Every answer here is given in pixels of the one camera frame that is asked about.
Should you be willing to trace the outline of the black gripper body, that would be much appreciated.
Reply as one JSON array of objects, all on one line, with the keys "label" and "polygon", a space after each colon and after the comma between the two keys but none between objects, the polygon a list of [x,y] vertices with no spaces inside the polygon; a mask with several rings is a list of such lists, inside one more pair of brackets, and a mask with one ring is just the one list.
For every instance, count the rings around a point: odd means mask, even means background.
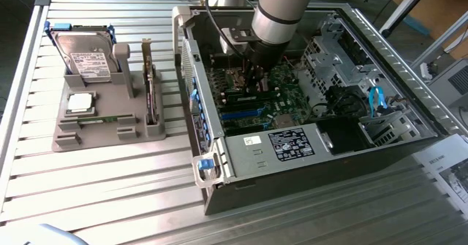
[{"label": "black gripper body", "polygon": [[244,55],[254,66],[254,72],[270,72],[282,59],[290,42],[271,44],[264,41],[248,42]]}]

